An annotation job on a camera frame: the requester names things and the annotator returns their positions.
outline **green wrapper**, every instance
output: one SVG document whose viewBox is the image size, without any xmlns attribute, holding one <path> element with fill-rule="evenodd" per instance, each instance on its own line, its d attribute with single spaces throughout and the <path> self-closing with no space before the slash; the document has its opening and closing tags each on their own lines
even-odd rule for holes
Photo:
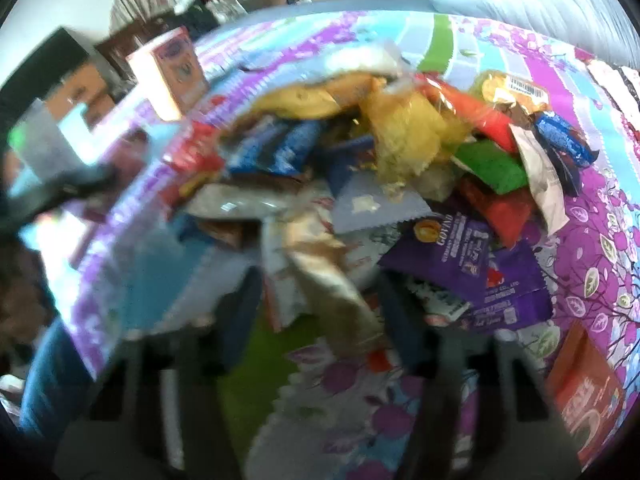
<svg viewBox="0 0 640 480">
<path fill-rule="evenodd" d="M 453 160 L 477 176 L 498 195 L 529 184 L 524 168 L 512 156 L 498 148 L 492 140 L 462 144 Z"/>
</svg>

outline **white wrapper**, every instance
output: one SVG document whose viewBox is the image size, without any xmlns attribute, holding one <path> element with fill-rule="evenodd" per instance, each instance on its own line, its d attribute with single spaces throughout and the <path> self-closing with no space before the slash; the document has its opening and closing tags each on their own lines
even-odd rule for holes
<svg viewBox="0 0 640 480">
<path fill-rule="evenodd" d="M 511 125 L 511 132 L 529 177 L 529 189 L 542 212 L 547 231 L 552 235 L 569 221 L 564 212 L 564 194 L 560 179 L 532 132 L 514 124 Z"/>
</svg>

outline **orange box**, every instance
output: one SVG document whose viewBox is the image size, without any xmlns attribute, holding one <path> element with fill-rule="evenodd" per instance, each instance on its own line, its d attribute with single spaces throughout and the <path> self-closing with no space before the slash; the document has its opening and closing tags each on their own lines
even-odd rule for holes
<svg viewBox="0 0 640 480">
<path fill-rule="evenodd" d="M 183 118 L 209 89 L 184 27 L 158 36 L 127 61 L 163 121 Z"/>
</svg>

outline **yellow wrapper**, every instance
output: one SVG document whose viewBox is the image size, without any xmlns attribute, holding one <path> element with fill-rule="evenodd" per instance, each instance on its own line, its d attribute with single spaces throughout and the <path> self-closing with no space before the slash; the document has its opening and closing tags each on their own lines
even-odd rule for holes
<svg viewBox="0 0 640 480">
<path fill-rule="evenodd" d="M 404 185 L 432 162 L 447 162 L 471 126 L 444 109 L 440 113 L 411 82 L 370 95 L 362 104 L 376 139 L 378 176 Z"/>
<path fill-rule="evenodd" d="M 489 103 L 517 103 L 529 115 L 551 110 L 549 94 L 545 88 L 497 70 L 482 72 L 469 93 Z"/>
<path fill-rule="evenodd" d="M 385 83 L 384 78 L 354 72 L 319 85 L 287 86 L 258 98 L 249 114 L 273 113 L 284 119 L 326 119 L 357 106 Z"/>
<path fill-rule="evenodd" d="M 331 234 L 318 211 L 293 217 L 284 226 L 283 246 L 293 276 L 336 357 L 382 348 L 381 323 L 341 269 L 347 247 Z"/>
</svg>

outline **white comforter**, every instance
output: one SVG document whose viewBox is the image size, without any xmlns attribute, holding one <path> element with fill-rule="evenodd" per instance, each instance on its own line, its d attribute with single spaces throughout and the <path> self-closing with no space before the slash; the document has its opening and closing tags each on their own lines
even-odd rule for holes
<svg viewBox="0 0 640 480">
<path fill-rule="evenodd" d="M 618 0 L 431 0 L 438 12 L 492 18 L 640 68 L 640 37 Z"/>
</svg>

